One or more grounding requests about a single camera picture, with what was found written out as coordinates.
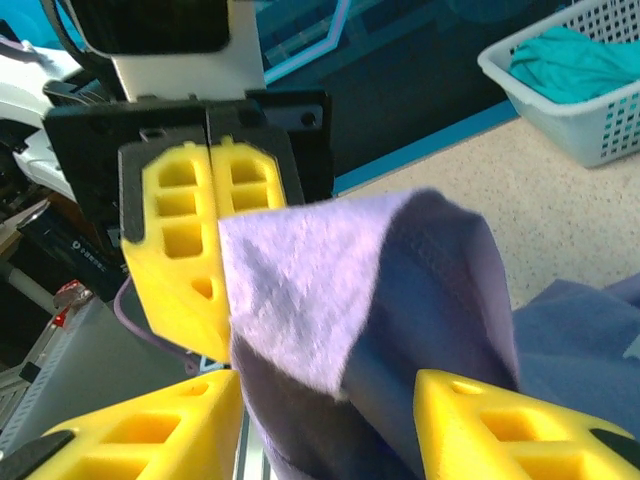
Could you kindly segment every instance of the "teal cloth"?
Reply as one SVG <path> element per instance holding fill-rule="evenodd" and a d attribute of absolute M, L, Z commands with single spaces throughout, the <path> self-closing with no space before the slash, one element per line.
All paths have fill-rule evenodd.
<path fill-rule="evenodd" d="M 510 73 L 555 103 L 579 103 L 640 79 L 640 43 L 604 44 L 564 27 L 523 42 Z"/>

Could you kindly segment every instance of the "lavender cloth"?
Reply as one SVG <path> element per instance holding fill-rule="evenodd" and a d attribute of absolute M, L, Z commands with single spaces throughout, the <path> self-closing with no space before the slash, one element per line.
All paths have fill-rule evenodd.
<path fill-rule="evenodd" d="M 519 381 L 490 230 L 434 191 L 230 218 L 220 234 L 233 366 L 280 480 L 424 478 L 419 369 L 540 397 L 561 378 L 539 374 L 549 365 L 522 330 Z"/>

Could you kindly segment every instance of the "purple towel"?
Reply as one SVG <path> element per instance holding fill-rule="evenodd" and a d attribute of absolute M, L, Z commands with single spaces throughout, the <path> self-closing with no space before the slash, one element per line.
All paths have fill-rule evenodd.
<path fill-rule="evenodd" d="M 278 478 L 420 479 L 418 369 L 516 388 L 490 230 L 434 191 L 220 225 L 233 366 Z"/>

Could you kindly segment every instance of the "speckled floor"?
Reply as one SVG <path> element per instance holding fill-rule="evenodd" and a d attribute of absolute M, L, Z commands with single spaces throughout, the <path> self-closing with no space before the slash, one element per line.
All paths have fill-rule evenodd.
<path fill-rule="evenodd" d="M 514 308 L 556 278 L 604 287 L 640 272 L 640 155 L 587 170 L 518 119 L 347 195 L 412 187 L 485 216 Z"/>

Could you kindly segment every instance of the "white laundry basket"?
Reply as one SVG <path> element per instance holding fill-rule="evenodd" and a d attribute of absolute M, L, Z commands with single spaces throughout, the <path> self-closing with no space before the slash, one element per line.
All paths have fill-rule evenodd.
<path fill-rule="evenodd" d="M 585 167 L 640 151 L 640 81 L 587 102 L 560 105 L 509 74 L 525 40 L 566 26 L 604 43 L 640 38 L 640 0 L 582 0 L 484 50 L 478 64 L 507 93 L 520 115 Z"/>

